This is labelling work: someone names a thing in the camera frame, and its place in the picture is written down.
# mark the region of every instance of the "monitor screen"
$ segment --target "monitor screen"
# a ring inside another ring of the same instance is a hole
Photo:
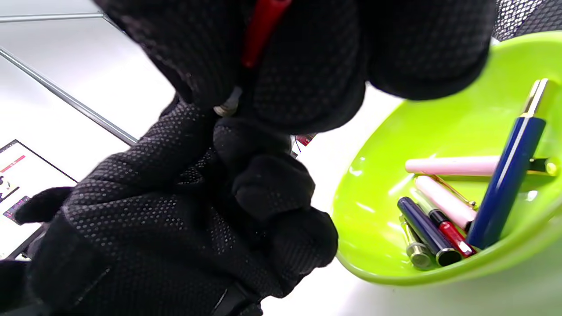
[[[15,222],[21,205],[45,189],[74,185],[74,179],[18,140],[0,147],[0,259],[15,258],[42,231],[41,223]]]

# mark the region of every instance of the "gloved hand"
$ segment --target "gloved hand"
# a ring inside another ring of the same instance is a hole
[[[455,93],[485,64],[494,0],[293,0],[250,78],[239,66],[249,0],[96,0],[179,96],[140,143],[17,219],[50,228],[23,297],[91,315],[260,314],[328,264],[337,234],[286,135],[341,126],[365,81],[400,97]],[[242,95],[237,115],[212,108]],[[13,286],[21,286],[12,277]]]
[[[240,84],[256,0],[95,0],[200,107]],[[495,0],[293,0],[246,82],[239,115],[288,134],[349,121],[365,81],[426,100],[469,85],[486,63]]]
[[[127,152],[16,213],[50,222],[24,301],[86,315],[261,315],[261,299],[287,295],[337,248],[289,145],[179,100]]]

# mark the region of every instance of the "red and black pen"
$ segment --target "red and black pen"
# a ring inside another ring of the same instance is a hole
[[[239,84],[244,85],[248,81],[245,78],[252,76],[252,70],[260,62],[269,38],[291,2],[292,0],[257,0],[244,36],[241,60],[243,70]],[[238,107],[238,99],[241,94],[242,88],[234,87],[228,100],[220,106],[215,106],[215,112],[220,116],[233,115]]]
[[[468,258],[474,254],[476,251],[465,241],[463,234],[455,227],[451,220],[445,215],[441,210],[434,209],[429,212],[429,218],[437,226],[439,231],[441,231],[445,237],[455,246],[458,252],[465,258]]]

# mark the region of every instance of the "silver pen cap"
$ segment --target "silver pen cap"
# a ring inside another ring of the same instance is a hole
[[[433,268],[433,259],[429,254],[427,246],[419,242],[415,237],[410,225],[403,216],[400,216],[402,229],[404,230],[404,239],[406,240],[406,255],[412,265],[420,270],[430,270]]]

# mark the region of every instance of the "blue pen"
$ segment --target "blue pen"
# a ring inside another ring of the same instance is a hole
[[[539,112],[539,105],[546,95],[550,96],[555,83],[548,79],[537,80],[525,110],[516,120],[507,144],[501,154],[496,170],[480,204],[476,218],[472,222],[466,238],[472,246],[485,249],[500,239],[507,217],[529,169],[529,160],[533,157],[546,122]]]
[[[422,209],[409,197],[398,200],[398,208],[404,214],[412,230],[427,245],[429,251],[435,256],[438,265],[445,267],[460,261],[460,253],[455,246],[439,231]]]

